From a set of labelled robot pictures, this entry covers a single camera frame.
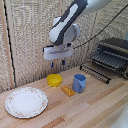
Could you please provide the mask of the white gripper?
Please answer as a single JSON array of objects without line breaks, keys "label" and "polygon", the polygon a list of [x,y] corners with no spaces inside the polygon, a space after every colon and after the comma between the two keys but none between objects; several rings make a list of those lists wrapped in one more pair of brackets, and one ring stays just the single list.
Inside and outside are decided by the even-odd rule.
[{"label": "white gripper", "polygon": [[59,58],[70,57],[73,54],[73,44],[67,43],[55,47],[54,45],[46,46],[43,48],[44,59],[54,60]]}]

